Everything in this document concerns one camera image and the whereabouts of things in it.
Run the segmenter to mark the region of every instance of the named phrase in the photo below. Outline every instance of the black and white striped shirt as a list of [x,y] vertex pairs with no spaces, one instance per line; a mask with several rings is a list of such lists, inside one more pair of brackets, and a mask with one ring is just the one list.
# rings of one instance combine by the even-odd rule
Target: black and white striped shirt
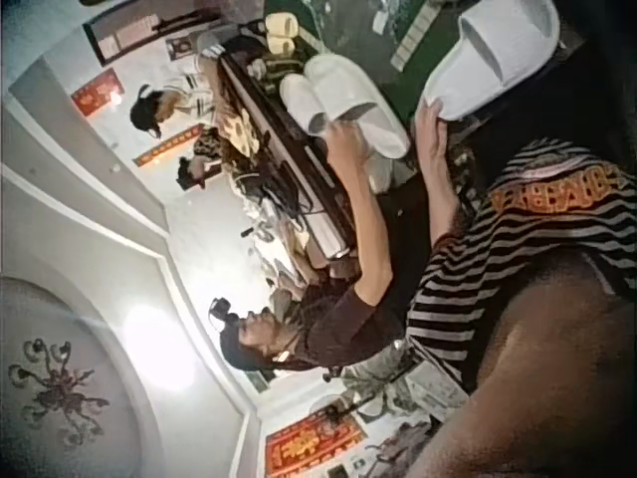
[[199,65],[199,60],[202,56],[217,59],[224,51],[224,48],[219,44],[208,47],[201,55],[194,57],[195,73],[184,73],[171,78],[162,88],[164,91],[177,92],[181,96],[181,100],[176,106],[181,111],[188,112],[197,122],[212,124],[214,111],[214,95],[208,79]]
[[477,333],[503,312],[493,299],[557,248],[582,253],[606,293],[632,301],[635,203],[634,177],[585,148],[546,139],[524,148],[466,233],[434,250],[407,315],[413,352],[465,381],[484,354],[472,347]]

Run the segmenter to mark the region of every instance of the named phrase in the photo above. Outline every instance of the red banner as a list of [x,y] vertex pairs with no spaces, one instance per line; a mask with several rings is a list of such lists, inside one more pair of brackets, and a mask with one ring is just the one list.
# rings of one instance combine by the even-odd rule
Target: red banner
[[145,164],[149,164],[154,159],[158,159],[164,153],[174,149],[177,146],[180,146],[188,141],[194,141],[199,137],[201,132],[203,131],[203,124],[197,124],[195,126],[190,127],[189,129],[185,129],[178,134],[171,136],[166,141],[162,141],[153,149],[149,149],[147,152],[142,154],[133,160],[133,162],[137,165],[137,167],[142,167]]
[[326,463],[367,437],[348,415],[333,426],[324,409],[266,438],[266,477],[290,478]]
[[113,68],[97,75],[74,92],[71,98],[82,114],[89,117],[110,103],[111,94],[123,95],[123,86]]

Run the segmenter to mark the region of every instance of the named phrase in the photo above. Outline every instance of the person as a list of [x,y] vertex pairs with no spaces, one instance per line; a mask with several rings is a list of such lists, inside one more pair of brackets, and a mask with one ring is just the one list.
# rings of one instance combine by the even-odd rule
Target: person
[[230,106],[219,76],[219,58],[226,53],[244,53],[257,57],[264,48],[263,21],[230,25],[219,32],[204,32],[197,40],[201,53],[195,57],[194,73],[169,79],[155,90],[143,85],[130,109],[130,122],[139,130],[161,138],[160,124],[175,112],[197,122],[223,126],[236,113]]
[[[326,139],[327,160],[351,203],[360,276],[353,284],[309,284],[295,316],[284,324],[267,309],[226,324],[221,350],[236,368],[345,366],[368,359],[404,337],[407,306],[427,259],[427,248],[420,240],[428,234],[426,218],[416,207],[391,204],[383,206],[383,214],[370,190],[364,168],[367,145],[357,126],[337,122]],[[411,184],[406,191],[413,188]]]
[[409,478],[633,475],[634,177],[537,140],[463,227],[440,109],[418,117],[433,249],[407,338],[470,396]]

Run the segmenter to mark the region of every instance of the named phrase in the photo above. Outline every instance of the table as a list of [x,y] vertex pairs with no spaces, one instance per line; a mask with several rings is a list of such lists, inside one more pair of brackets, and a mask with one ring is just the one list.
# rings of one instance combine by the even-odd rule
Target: table
[[330,260],[355,247],[353,217],[347,195],[327,166],[324,153],[292,121],[276,111],[232,56],[221,60],[225,84],[238,108],[245,108],[261,137],[268,132],[267,155],[294,182],[301,216],[322,253]]

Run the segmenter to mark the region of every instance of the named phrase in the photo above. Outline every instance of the white slipper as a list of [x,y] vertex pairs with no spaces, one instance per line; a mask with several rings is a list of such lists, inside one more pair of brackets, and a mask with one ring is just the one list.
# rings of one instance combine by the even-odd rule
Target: white slipper
[[440,99],[443,120],[459,120],[531,76],[559,39],[551,0],[482,0],[460,16],[458,26],[460,40],[420,99],[420,105]]
[[290,73],[281,80],[279,94],[290,116],[307,134],[321,136],[324,133],[327,115],[310,80]]
[[282,55],[289,57],[295,52],[295,42],[290,38],[276,37],[274,35],[268,35],[268,50],[273,55]]
[[252,126],[250,115],[244,108],[241,108],[241,120],[243,121],[243,127],[246,132],[246,139],[250,146],[250,151],[252,154],[256,154],[259,152],[261,145],[259,144],[259,140],[257,139],[257,135],[255,134],[255,130]]
[[400,119],[356,63],[340,55],[316,55],[305,74],[328,118],[356,120],[367,142],[387,158],[407,153],[409,137]]
[[295,38],[299,36],[299,20],[293,13],[271,13],[266,17],[266,30],[277,37]]

